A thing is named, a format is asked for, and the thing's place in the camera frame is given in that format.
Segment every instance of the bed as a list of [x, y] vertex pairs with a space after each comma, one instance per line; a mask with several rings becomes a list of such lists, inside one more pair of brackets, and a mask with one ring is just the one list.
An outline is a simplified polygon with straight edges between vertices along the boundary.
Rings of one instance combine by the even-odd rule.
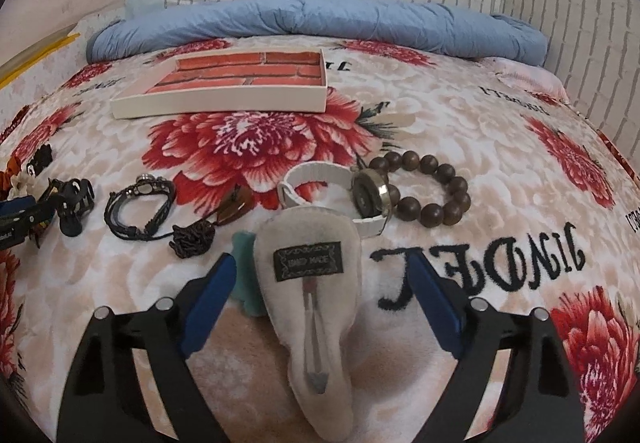
[[[286, 46], [322, 49], [325, 113], [111, 116], [110, 99], [168, 56]], [[640, 190], [569, 105], [510, 88], [477, 62], [366, 40], [211, 39], [88, 65], [30, 107], [0, 154], [26, 160], [44, 143], [54, 160], [38, 192], [47, 178], [87, 178], [96, 204], [79, 237], [53, 225], [41, 248], [27, 242], [0, 253], [0, 371], [51, 438], [66, 373], [97, 307], [146, 309], [206, 273], [231, 251], [233, 233], [255, 231], [278, 213], [276, 184], [295, 164], [350, 166], [387, 150], [450, 163], [468, 180], [472, 206], [453, 227], [393, 218], [382, 235], [363, 240], [362, 300], [345, 342], [356, 419], [348, 441], [410, 441], [455, 366], [406, 286], [404, 256], [413, 248], [497, 309], [550, 311], [579, 384], [588, 441], [636, 383]], [[256, 207], [220, 227], [205, 255], [180, 260], [166, 242], [121, 241], [103, 221], [109, 192], [144, 172], [177, 186], [165, 229], [202, 216], [235, 184], [252, 188]], [[441, 186], [417, 172], [398, 171], [390, 182], [423, 204], [443, 202]], [[309, 186], [304, 195], [326, 206], [346, 202], [333, 186]], [[124, 219], [143, 224], [155, 205], [138, 201]], [[491, 420], [507, 358], [498, 356], [470, 435]], [[188, 365], [232, 441], [320, 441], [289, 389], [287, 353], [268, 318], [247, 317], [230, 300]], [[171, 434], [143, 355], [138, 372], [156, 428]]]

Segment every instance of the yellow strip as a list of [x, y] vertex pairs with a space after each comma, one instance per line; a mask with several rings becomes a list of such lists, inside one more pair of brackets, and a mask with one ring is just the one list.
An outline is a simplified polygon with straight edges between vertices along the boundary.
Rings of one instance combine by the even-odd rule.
[[40, 51], [37, 51], [36, 53], [33, 54], [33, 56], [28, 61], [18, 66], [17, 68], [15, 68], [13, 71], [11, 71], [11, 73], [9, 73], [6, 77], [0, 80], [0, 89], [9, 85], [11, 82], [17, 79], [21, 74], [27, 71], [31, 66], [33, 66], [34, 64], [37, 64], [39, 61], [44, 59], [44, 57], [46, 57], [47, 55], [50, 55], [51, 53], [53, 53], [54, 51], [57, 51], [58, 49], [64, 48], [67, 44], [71, 44], [78, 37], [80, 37], [79, 33], [73, 33], [71, 35], [67, 35], [66, 37], [63, 37], [57, 40], [56, 42], [53, 42], [48, 46], [45, 46]]

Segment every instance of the beaded bracelet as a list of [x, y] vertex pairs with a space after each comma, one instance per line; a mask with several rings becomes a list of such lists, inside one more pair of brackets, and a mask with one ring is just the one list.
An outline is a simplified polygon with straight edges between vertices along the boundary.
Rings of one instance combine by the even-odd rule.
[[[420, 168], [420, 172], [423, 174], [432, 175], [445, 187], [451, 199], [444, 206], [429, 203], [420, 209], [420, 201], [416, 198], [401, 198], [398, 187], [390, 185], [388, 182], [388, 172], [395, 172], [400, 167], [409, 172]], [[377, 156], [371, 160], [369, 168], [377, 170], [385, 178], [391, 204], [396, 207], [396, 216], [402, 221], [418, 219], [420, 224], [427, 228], [437, 227], [441, 224], [452, 226], [462, 219], [463, 214], [471, 206], [471, 198], [466, 192], [468, 190], [466, 179], [462, 176], [456, 176], [456, 169], [448, 163], [438, 163], [436, 157], [431, 154], [420, 158], [418, 153], [413, 150], [408, 150], [404, 154], [391, 151], [387, 152], [384, 157]]]

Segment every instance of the watch strap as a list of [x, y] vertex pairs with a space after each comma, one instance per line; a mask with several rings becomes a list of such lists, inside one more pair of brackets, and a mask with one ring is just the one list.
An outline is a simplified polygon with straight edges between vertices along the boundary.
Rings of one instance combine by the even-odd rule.
[[[351, 191], [353, 170], [349, 167], [331, 162], [303, 162], [289, 169], [277, 186], [278, 199], [283, 208], [292, 208], [298, 205], [311, 205], [303, 197], [296, 193], [299, 185], [312, 181], [321, 181], [340, 185]], [[361, 239], [380, 235], [386, 224], [386, 217], [379, 215], [372, 218], [354, 219], [353, 223], [358, 229]]]

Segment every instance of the white watch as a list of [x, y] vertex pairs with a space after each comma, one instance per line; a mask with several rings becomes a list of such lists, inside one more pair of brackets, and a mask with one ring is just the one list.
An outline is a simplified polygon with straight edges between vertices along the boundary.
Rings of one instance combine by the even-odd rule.
[[334, 183], [350, 190], [354, 205], [362, 219], [354, 219], [360, 238], [380, 235], [391, 217], [389, 190], [379, 172], [351, 169], [337, 163], [303, 162], [291, 168], [278, 183], [278, 199], [283, 208], [310, 205], [296, 194], [296, 187], [312, 181]]

